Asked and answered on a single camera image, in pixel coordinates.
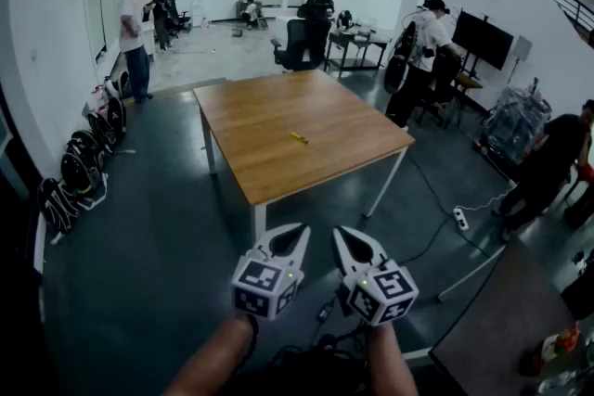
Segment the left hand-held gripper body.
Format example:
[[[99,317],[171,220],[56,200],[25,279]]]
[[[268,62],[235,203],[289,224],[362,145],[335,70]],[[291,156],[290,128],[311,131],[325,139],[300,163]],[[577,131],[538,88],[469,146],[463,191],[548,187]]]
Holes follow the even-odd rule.
[[[241,256],[231,281],[236,310],[275,320],[295,300],[303,282],[302,270],[268,257],[260,249]]]

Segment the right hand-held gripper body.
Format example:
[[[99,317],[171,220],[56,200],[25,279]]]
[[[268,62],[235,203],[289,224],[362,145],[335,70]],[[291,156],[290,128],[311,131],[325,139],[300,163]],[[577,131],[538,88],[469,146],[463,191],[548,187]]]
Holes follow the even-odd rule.
[[[358,316],[369,326],[404,317],[420,293],[407,268],[390,258],[361,265],[343,278],[343,286],[343,314]]]

